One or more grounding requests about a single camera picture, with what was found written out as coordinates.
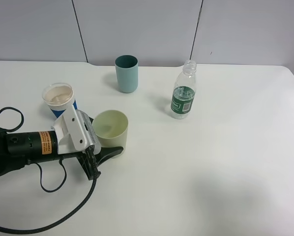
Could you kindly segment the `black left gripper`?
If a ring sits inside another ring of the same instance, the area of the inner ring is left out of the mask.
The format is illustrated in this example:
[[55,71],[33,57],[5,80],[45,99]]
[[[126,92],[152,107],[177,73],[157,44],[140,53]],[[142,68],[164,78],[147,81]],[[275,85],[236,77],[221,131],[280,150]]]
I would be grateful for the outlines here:
[[76,157],[89,180],[97,179],[101,172],[97,169],[95,156],[90,148],[77,150],[70,136],[63,143],[55,131],[15,133],[5,135],[6,155],[3,158],[3,174],[19,170],[26,165]]

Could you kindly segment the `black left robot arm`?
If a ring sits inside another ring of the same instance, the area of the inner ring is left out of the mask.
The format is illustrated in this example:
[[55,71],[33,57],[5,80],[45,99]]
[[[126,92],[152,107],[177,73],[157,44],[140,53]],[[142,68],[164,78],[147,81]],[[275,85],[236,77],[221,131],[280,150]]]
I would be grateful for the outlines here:
[[26,165],[56,160],[63,165],[64,159],[76,157],[88,180],[93,180],[101,174],[97,167],[122,151],[123,147],[102,147],[94,154],[94,146],[90,146],[59,154],[55,131],[7,133],[0,128],[0,177]]

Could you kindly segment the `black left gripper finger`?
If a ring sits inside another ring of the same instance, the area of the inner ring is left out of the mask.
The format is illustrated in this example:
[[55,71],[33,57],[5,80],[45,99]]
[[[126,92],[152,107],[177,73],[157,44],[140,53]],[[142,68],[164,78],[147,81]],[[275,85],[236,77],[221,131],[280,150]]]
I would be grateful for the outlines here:
[[120,155],[123,152],[123,147],[102,147],[101,151],[95,155],[95,164],[99,167],[107,160]]

